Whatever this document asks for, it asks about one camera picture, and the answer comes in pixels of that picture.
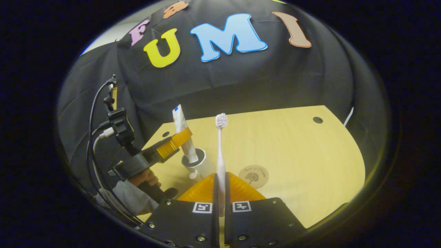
white cup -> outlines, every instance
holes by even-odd
[[[200,148],[196,148],[196,154],[198,156],[198,161],[195,163],[189,163],[188,158],[184,155],[182,157],[181,163],[191,172],[189,177],[193,180],[198,181],[198,177],[203,179],[208,177],[210,174],[215,172],[213,164],[207,159],[206,153]]]

foam letter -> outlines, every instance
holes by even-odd
[[[144,51],[149,56],[150,62],[152,62],[153,66],[159,68],[166,67],[179,57],[181,48],[179,47],[178,40],[175,36],[176,31],[177,29],[173,28],[161,35],[161,38],[167,41],[168,47],[170,48],[170,53],[167,56],[163,57],[159,54],[158,47],[156,46],[156,44],[158,44],[158,40],[156,39],[150,41],[144,47]]]
[[[202,48],[203,62],[215,60],[221,55],[215,51],[212,44],[215,44],[224,53],[230,54],[233,50],[234,37],[239,44],[236,47],[241,53],[264,50],[268,45],[259,39],[256,31],[250,23],[251,15],[235,14],[227,18],[224,31],[204,23],[193,28],[190,33],[195,34]]]
[[[135,45],[138,41],[142,39],[144,35],[141,33],[144,33],[146,30],[146,24],[149,23],[149,20],[145,20],[142,23],[140,23],[138,26],[136,26],[134,29],[132,29],[129,33],[132,36],[132,46]]]
[[[187,8],[188,4],[185,2],[177,2],[174,5],[166,8],[164,10],[164,19],[169,18],[170,16],[174,15],[176,12],[179,12],[185,8]]]
[[[291,37],[289,38],[289,43],[298,47],[311,47],[311,42],[306,39],[305,34],[297,23],[297,18],[288,15],[282,12],[273,11],[273,14],[278,16],[285,23],[286,28],[288,28],[289,34]]]

wooden table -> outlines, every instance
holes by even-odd
[[[316,123],[314,117],[320,117],[323,123]],[[213,172],[217,161],[214,120],[214,116],[187,120],[193,143],[206,151]],[[163,124],[144,148],[163,139],[165,132],[174,134],[174,124]],[[348,130],[325,106],[231,114],[222,135],[226,170],[238,175],[248,165],[265,167],[269,180],[257,190],[266,198],[280,197],[305,228],[349,202],[364,185],[361,152]],[[182,156],[181,150],[164,164],[152,167],[161,188],[177,188],[177,197],[194,185],[188,178],[189,171],[181,165]],[[223,223],[221,218],[221,247]]]

black cloth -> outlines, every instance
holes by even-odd
[[[387,141],[387,102],[381,79],[342,37],[296,7],[274,1],[193,0],[168,19],[163,18],[164,9],[146,16],[149,23],[134,46],[128,30],[120,41],[80,56],[64,82],[57,111],[60,136],[81,183],[90,188],[84,164],[92,99],[113,74],[118,79],[118,107],[127,109],[137,148],[161,124],[173,121],[171,112],[178,104],[186,119],[325,105],[342,123],[355,106],[348,129],[360,146],[368,176]],[[286,26],[273,11],[296,17],[312,47],[292,46]],[[223,29],[227,17],[238,13],[251,15],[253,28],[268,48],[240,53],[235,39],[231,54],[214,46],[220,57],[202,62],[201,46],[190,30],[203,23]],[[161,35],[172,28],[177,29],[180,55],[166,67],[154,67],[143,47],[158,39],[160,54],[167,55],[168,44]],[[105,121],[105,93],[98,99],[94,128]],[[108,140],[97,148],[103,172],[128,156],[115,140]],[[114,186],[117,178],[107,177]]]

hand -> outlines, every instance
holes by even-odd
[[[156,184],[156,185],[158,185],[158,187],[161,187],[161,185],[162,185],[159,182],[158,177],[155,176],[155,173],[153,173],[153,171],[150,169],[146,169],[143,172],[139,173],[138,175],[129,178],[128,180],[136,187],[139,186],[144,181],[147,181],[150,186],[153,186]]]

